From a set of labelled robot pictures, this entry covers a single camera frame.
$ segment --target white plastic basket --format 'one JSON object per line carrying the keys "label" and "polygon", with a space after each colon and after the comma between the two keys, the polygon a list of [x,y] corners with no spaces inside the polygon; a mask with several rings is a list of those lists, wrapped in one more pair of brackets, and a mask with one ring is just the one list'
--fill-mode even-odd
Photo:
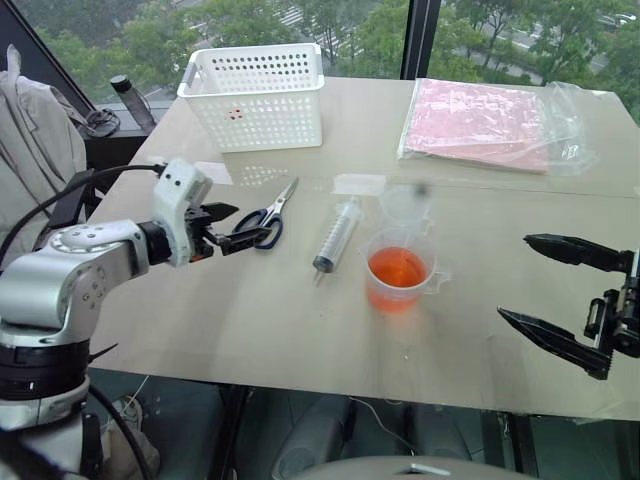
{"label": "white plastic basket", "polygon": [[315,43],[198,50],[178,87],[222,152],[322,144]]}

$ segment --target clear plastic wrap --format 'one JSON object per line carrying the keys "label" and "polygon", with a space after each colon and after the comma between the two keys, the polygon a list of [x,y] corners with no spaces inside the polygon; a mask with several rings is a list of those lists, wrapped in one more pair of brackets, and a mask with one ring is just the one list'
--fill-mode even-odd
{"label": "clear plastic wrap", "polygon": [[517,90],[416,80],[398,158],[438,157],[549,175],[580,175],[596,162],[571,98],[552,83]]}

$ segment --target beige tabletop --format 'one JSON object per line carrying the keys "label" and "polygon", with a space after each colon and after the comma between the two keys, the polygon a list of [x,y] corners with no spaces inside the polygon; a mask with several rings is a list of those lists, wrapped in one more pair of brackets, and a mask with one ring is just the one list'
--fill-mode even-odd
{"label": "beige tabletop", "polygon": [[[166,265],[106,299],[92,340],[118,342],[95,366],[197,380],[344,393],[515,412],[640,419],[640,361],[617,354],[607,381],[544,352],[496,306],[544,318],[581,336],[592,298],[619,274],[553,262],[521,239],[562,233],[636,248],[638,128],[617,97],[575,93],[600,162],[580,177],[549,177],[447,162],[398,162],[412,82],[329,78],[321,91],[319,148],[221,155],[178,99],[134,163],[181,157],[208,162],[207,201],[240,212],[273,201],[295,176],[283,236],[181,269]],[[364,295],[359,248],[379,220],[381,185],[427,179],[430,230],[452,281],[408,313],[385,316]],[[122,175],[91,218],[145,221],[152,175]],[[311,262],[327,218],[346,193],[362,193],[366,218],[337,272],[314,283]]]}

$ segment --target measuring cup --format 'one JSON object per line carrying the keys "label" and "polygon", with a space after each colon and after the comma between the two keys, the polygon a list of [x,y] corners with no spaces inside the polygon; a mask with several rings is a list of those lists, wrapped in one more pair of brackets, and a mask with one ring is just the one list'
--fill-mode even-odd
{"label": "measuring cup", "polygon": [[382,209],[381,229],[407,228],[424,233],[432,224],[431,201],[424,185],[396,185],[378,200]]}
{"label": "measuring cup", "polygon": [[380,312],[404,312],[421,295],[438,293],[440,286],[451,279],[449,272],[438,268],[428,238],[411,229],[379,231],[364,253],[367,299]]}

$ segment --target water bottle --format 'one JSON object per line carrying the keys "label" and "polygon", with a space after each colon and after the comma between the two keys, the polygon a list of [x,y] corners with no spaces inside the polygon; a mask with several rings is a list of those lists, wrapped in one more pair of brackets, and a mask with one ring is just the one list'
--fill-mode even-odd
{"label": "water bottle", "polygon": [[147,103],[140,93],[133,88],[126,75],[116,75],[111,79],[111,86],[116,91],[122,103],[125,104],[129,113],[140,128],[149,134],[156,126],[156,121],[151,116]]}

